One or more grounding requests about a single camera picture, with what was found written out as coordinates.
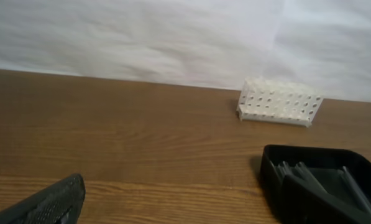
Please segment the perforated white panel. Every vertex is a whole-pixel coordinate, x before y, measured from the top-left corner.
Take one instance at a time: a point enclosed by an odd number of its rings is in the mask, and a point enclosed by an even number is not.
[[[310,126],[323,98],[299,83],[246,78],[240,94],[239,118]]]

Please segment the brown wooden tabletop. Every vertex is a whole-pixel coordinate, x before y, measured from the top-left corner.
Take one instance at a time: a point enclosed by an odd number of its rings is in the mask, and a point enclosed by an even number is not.
[[[0,210],[74,172],[79,223],[277,223],[267,144],[371,161],[371,103],[324,100],[310,128],[239,121],[238,91],[0,70]]]

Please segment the wood grain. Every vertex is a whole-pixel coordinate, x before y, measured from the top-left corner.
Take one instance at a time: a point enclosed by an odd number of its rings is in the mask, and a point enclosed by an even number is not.
[[[371,161],[371,103],[324,100],[313,126],[240,122],[238,91],[0,70],[0,209],[80,172],[80,223],[276,223],[267,144]]]

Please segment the white wall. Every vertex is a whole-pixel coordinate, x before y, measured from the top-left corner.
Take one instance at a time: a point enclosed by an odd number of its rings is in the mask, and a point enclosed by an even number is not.
[[[284,1],[0,0],[0,68],[371,101],[371,0]]]

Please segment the white backdrop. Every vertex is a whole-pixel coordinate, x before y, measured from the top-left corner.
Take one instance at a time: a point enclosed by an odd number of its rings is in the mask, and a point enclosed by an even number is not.
[[[0,0],[0,68],[371,101],[371,0]]]

